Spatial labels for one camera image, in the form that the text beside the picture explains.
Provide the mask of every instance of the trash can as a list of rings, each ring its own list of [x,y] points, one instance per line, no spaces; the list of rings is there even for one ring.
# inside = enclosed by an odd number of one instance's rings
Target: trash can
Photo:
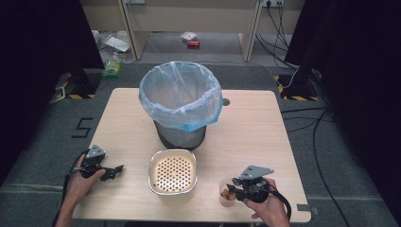
[[[213,73],[188,61],[151,69],[141,80],[139,100],[165,147],[188,150],[201,145],[206,126],[218,121],[223,102]]]

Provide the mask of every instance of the wooden table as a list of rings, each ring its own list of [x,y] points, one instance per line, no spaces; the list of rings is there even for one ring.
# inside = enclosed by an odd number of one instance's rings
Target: wooden table
[[[291,146],[273,92],[223,90],[230,99],[217,123],[207,126],[206,137],[194,150],[198,182],[186,203],[171,204],[150,191],[148,165],[165,149],[139,99],[137,88],[115,89],[99,122],[92,144],[106,150],[103,166],[124,165],[114,180],[98,182],[92,196],[77,207],[74,218],[260,222],[242,202],[224,207],[218,201],[218,184],[237,177],[248,165],[273,168],[268,175],[292,207],[291,222],[308,222],[307,204]]]

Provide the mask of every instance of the perforated basket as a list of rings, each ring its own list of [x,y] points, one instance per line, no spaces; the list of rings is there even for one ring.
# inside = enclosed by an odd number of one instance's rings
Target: perforated basket
[[[148,172],[150,189],[159,195],[179,195],[197,183],[197,160],[186,149],[161,150],[153,155]]]

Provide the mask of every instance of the plastic trash bag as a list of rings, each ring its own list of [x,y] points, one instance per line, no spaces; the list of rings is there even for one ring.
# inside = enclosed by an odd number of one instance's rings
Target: plastic trash bag
[[[203,65],[172,61],[150,70],[140,83],[139,99],[163,127],[194,131],[218,121],[221,87]]]

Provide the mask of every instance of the person's right hand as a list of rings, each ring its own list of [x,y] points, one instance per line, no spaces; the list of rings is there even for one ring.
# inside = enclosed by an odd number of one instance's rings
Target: person's right hand
[[[277,188],[273,179],[265,178],[265,180],[270,185]],[[265,222],[265,224],[270,227],[289,226],[289,221],[286,210],[284,208],[284,204],[272,194],[270,194],[268,198],[262,203],[256,203],[248,199],[245,199],[244,203],[246,206],[254,210],[254,214],[252,215],[253,219],[261,218],[263,222]]]

